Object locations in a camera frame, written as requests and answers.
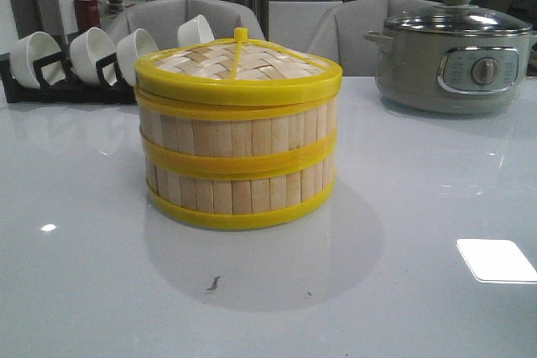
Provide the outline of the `glass pot lid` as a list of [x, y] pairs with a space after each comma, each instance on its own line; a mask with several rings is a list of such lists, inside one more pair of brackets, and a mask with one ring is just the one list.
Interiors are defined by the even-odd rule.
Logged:
[[429, 34], [499, 35], [529, 34], [532, 25], [509, 14], [471, 4], [472, 0], [443, 0], [389, 17], [388, 29]]

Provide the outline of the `bamboo steamer drawer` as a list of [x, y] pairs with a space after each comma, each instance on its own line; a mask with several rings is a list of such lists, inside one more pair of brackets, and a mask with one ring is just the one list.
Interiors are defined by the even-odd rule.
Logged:
[[198, 178], [265, 178], [308, 169], [336, 146], [337, 97], [282, 106], [200, 104], [135, 91], [146, 158]]
[[146, 163], [149, 198], [178, 221], [216, 230], [257, 230], [306, 216], [331, 196], [335, 156], [273, 178], [195, 179]]

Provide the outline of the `grey electric cooking pot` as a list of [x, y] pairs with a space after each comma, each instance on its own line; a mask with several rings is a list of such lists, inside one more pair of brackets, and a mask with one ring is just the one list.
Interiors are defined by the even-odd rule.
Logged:
[[379, 47], [376, 84], [383, 96], [429, 112], [483, 114], [519, 98], [536, 42], [532, 33], [464, 36], [369, 31]]

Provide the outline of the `woven bamboo steamer lid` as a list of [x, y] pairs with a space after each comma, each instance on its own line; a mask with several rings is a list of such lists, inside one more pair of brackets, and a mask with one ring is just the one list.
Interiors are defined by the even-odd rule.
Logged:
[[226, 106], [284, 106], [319, 101], [338, 93], [336, 62], [252, 39], [233, 37], [165, 49], [135, 63], [137, 88], [172, 101]]

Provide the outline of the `right grey chair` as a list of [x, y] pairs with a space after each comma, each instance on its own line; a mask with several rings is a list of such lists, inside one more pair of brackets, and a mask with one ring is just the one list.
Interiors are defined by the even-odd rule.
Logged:
[[355, 0], [327, 10], [305, 52], [337, 62], [344, 76], [374, 76], [378, 46], [364, 38], [383, 28], [386, 18], [432, 6], [428, 0]]

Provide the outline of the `black dish rack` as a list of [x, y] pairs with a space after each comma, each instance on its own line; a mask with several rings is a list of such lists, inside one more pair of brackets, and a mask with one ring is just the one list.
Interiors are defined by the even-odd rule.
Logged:
[[[45, 81], [44, 69], [55, 62], [60, 62], [66, 78], [51, 85]], [[9, 54], [1, 55], [1, 77], [4, 93], [9, 103], [102, 103], [134, 104], [136, 102], [133, 88], [123, 79], [117, 56], [112, 53], [99, 59], [96, 64], [99, 84], [87, 85], [74, 74], [72, 63], [60, 51], [39, 58], [34, 62], [34, 72], [39, 87], [31, 89], [21, 86], [13, 77]]]

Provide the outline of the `white bowl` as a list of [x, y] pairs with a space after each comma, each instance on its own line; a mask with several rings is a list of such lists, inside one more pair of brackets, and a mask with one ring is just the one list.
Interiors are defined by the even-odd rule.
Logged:
[[23, 87], [39, 89], [34, 62], [60, 52], [60, 46], [46, 32], [37, 31], [17, 41], [11, 48], [10, 69], [15, 80]]
[[215, 39], [210, 24], [202, 14], [181, 24], [177, 28], [176, 38], [180, 47], [209, 43]]
[[73, 70], [87, 85], [100, 85], [96, 62], [115, 52], [115, 44], [98, 27], [91, 27], [70, 43], [70, 61]]
[[136, 29], [117, 43], [117, 62], [123, 79], [131, 86], [136, 84], [136, 61], [146, 54], [159, 50], [154, 38], [145, 29]]

